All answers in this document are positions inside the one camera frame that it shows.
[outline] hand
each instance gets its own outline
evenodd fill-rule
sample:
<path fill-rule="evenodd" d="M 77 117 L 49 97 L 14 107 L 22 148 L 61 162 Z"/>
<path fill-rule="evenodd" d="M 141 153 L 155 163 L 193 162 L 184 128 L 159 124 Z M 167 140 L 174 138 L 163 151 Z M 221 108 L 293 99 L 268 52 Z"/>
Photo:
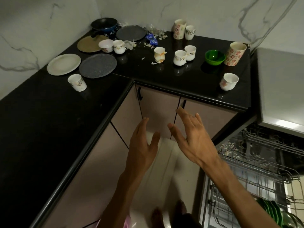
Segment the hand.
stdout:
<path fill-rule="evenodd" d="M 151 144 L 148 145 L 146 139 L 146 125 L 148 121 L 149 118 L 142 119 L 130 141 L 125 174 L 131 180 L 139 179 L 141 181 L 157 154 L 158 142 L 161 135 L 159 132 L 155 132 Z"/>
<path fill-rule="evenodd" d="M 179 107 L 176 112 L 184 123 L 187 138 L 183 137 L 176 125 L 169 123 L 168 128 L 186 157 L 206 172 L 208 167 L 213 166 L 220 158 L 203 126 L 202 119 L 198 113 L 193 117 L 182 107 Z"/>

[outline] gray plate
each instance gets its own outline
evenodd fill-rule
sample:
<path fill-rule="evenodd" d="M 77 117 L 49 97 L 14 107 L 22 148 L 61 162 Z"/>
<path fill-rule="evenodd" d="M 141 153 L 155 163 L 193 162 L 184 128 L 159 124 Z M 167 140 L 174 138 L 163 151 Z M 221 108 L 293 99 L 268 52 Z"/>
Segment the gray plate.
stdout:
<path fill-rule="evenodd" d="M 111 73 L 117 65 L 116 58 L 109 54 L 96 54 L 84 60 L 79 71 L 87 78 L 103 77 Z"/>
<path fill-rule="evenodd" d="M 146 30 L 138 25 L 128 25 L 119 29 L 116 37 L 120 40 L 138 41 L 146 36 Z"/>

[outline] left hand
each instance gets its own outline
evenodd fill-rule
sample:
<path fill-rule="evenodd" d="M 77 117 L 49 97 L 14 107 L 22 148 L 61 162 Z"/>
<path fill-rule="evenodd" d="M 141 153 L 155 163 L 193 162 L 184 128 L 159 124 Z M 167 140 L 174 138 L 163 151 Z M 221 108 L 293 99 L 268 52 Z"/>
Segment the left hand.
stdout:
<path fill-rule="evenodd" d="M 136 127 L 131 141 L 127 157 L 126 169 L 124 174 L 129 180 L 140 180 L 153 163 L 157 150 L 158 142 L 161 137 L 159 132 L 155 132 L 151 144 L 148 145 L 146 139 L 146 125 L 149 118 L 143 118 Z"/>

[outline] frying pan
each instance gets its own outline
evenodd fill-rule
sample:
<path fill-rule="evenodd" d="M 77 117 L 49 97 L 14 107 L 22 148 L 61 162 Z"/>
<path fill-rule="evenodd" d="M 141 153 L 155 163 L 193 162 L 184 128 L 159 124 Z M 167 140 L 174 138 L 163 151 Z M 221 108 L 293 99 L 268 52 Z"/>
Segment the frying pan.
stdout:
<path fill-rule="evenodd" d="M 100 32 L 111 33 L 117 26 L 117 20 L 114 18 L 100 18 L 91 23 L 91 27 L 96 30 L 91 35 L 92 38 Z"/>

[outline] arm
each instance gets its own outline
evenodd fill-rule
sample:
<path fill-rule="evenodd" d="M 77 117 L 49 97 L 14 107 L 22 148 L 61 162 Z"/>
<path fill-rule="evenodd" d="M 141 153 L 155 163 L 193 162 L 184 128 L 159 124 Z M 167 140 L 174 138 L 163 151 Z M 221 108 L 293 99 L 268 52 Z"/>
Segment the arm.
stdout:
<path fill-rule="evenodd" d="M 127 157 L 126 168 L 119 177 L 115 193 L 100 217 L 97 228 L 122 228 L 129 213 L 129 208 L 139 184 L 153 163 L 160 134 L 154 133 L 151 144 L 146 140 L 146 124 L 149 118 L 144 118 L 136 127 Z"/>
<path fill-rule="evenodd" d="M 181 117 L 187 138 L 169 123 L 168 128 L 182 152 L 198 164 L 214 182 L 242 228 L 278 228 L 276 222 L 253 199 L 230 170 L 229 165 L 217 154 L 199 114 L 195 117 L 183 108 L 176 110 Z"/>

